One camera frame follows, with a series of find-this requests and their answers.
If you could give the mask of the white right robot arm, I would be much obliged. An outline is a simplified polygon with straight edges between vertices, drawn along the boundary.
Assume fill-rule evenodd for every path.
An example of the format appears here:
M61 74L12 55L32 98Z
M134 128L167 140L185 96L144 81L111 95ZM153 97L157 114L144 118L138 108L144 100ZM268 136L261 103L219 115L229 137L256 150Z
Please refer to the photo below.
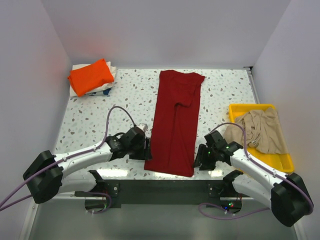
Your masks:
M314 204L301 176L272 168L237 142L227 143L217 130L204 138L194 166L213 170L217 162L222 162L235 168L222 179L221 194L233 197L238 193L255 199L286 227L313 212Z

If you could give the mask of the dark red t-shirt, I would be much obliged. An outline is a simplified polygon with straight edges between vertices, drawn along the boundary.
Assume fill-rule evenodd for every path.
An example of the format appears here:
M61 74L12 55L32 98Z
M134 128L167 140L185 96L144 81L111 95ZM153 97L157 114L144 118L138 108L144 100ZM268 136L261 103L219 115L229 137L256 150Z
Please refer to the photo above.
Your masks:
M163 70L159 85L147 171L192 177L201 101L205 77L195 72Z

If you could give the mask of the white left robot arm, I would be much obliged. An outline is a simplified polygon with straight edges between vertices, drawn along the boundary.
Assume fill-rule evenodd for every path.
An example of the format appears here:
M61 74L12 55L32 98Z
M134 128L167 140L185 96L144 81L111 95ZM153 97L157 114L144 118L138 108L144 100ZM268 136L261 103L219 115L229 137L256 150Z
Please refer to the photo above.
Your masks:
M139 124L126 133L108 136L99 144L83 149L53 155L49 150L41 152L23 179L37 204L45 203L58 194L74 191L99 196L104 190L102 178L93 174L90 167L129 156L132 160L152 159L148 126Z

